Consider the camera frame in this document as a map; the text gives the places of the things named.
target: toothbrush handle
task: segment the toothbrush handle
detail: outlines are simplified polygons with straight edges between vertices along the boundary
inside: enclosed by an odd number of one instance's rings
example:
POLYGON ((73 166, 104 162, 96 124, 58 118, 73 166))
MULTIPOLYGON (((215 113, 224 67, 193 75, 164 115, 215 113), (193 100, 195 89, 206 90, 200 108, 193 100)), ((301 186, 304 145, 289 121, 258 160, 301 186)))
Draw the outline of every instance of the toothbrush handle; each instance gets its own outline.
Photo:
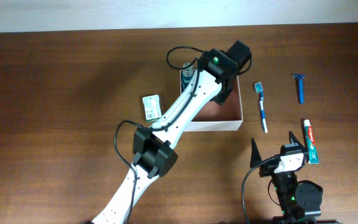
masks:
POLYGON ((299 86, 299 103, 303 103, 303 81, 302 78, 298 81, 299 86))
POLYGON ((260 117, 262 118, 262 126, 264 128, 265 133, 267 133, 267 125, 266 125, 266 117, 265 117, 265 110, 264 110, 264 101, 259 101, 260 107, 260 117))

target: toothpaste cap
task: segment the toothpaste cap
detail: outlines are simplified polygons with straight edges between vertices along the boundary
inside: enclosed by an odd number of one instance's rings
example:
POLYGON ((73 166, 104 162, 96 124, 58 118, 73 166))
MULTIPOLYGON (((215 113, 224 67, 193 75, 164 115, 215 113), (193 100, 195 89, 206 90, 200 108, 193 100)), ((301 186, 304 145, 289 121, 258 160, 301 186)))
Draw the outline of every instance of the toothpaste cap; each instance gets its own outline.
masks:
POLYGON ((310 121, 309 121, 309 120, 304 120, 303 126, 304 126, 304 127, 306 127, 306 126, 311 126, 311 125, 310 125, 310 121))

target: razor head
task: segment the razor head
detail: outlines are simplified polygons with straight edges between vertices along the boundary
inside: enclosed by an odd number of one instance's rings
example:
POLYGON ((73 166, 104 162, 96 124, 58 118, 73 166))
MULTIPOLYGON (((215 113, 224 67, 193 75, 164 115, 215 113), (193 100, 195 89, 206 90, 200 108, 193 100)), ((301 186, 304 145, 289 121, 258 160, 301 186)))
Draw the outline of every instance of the razor head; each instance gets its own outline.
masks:
POLYGON ((294 73, 294 74, 292 74, 292 77, 293 77, 293 78, 305 78, 306 75, 294 73))

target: blue razor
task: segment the blue razor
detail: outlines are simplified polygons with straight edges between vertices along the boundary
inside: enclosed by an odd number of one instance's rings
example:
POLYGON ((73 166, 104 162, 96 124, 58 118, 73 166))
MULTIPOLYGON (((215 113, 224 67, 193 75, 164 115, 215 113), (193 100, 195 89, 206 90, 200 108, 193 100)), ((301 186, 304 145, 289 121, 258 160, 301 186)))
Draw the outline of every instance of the blue razor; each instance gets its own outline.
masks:
POLYGON ((303 103, 303 81, 302 79, 305 78, 305 75, 302 74, 292 74, 293 78, 296 78, 298 80, 298 97, 299 97, 299 103, 303 103))

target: black bracket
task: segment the black bracket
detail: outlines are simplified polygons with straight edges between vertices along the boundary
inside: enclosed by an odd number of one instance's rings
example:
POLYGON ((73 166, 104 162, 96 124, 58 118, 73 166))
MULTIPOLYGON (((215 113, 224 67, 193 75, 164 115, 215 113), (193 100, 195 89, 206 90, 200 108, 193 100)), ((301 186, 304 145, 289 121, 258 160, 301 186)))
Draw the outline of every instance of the black bracket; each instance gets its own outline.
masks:
POLYGON ((227 52, 211 49, 202 54, 201 70, 206 70, 213 75, 216 83, 222 83, 222 90, 212 99, 213 101, 219 105, 224 103, 234 88, 234 79, 251 57, 249 47, 239 40, 227 52))
POLYGON ((163 177, 178 159, 178 154, 169 145, 168 141, 159 140, 151 130, 137 128, 132 149, 134 164, 143 167, 150 179, 156 175, 163 177))

